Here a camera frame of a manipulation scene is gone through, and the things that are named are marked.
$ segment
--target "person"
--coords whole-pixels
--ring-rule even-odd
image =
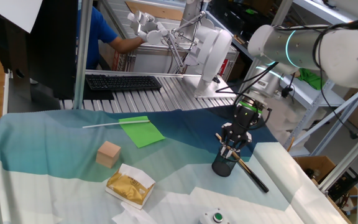
[[[78,11],[77,36],[80,29],[81,11]],[[96,69],[99,63],[99,41],[109,44],[120,54],[126,54],[138,48],[144,43],[140,37],[122,39],[117,36],[104,20],[102,14],[92,7],[91,29],[88,41],[88,56],[86,58],[86,69]]]

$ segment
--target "blue shirt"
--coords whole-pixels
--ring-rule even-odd
[[[78,11],[77,36],[80,31],[81,11]],[[89,32],[88,56],[86,58],[86,69],[96,69],[99,63],[99,43],[110,43],[117,37],[117,34],[107,25],[102,14],[92,7],[91,30]]]

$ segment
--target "white straw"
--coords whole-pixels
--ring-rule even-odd
[[[136,123],[146,123],[146,122],[150,122],[150,120],[146,120],[146,121],[125,121],[125,122],[109,123],[109,124],[97,124],[97,125],[83,126],[82,128],[95,128],[95,127],[109,126],[109,125],[116,125],[116,124],[136,124]]]

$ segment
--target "computer monitor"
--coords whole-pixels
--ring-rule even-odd
[[[29,90],[17,79],[21,77],[73,98],[77,18],[78,0],[43,0],[31,33],[0,16],[0,61],[18,80],[18,94]]]

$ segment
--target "wooden cube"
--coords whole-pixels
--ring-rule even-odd
[[[120,151],[121,147],[106,141],[98,149],[98,154],[96,155],[96,162],[111,169],[113,165],[117,162]]]

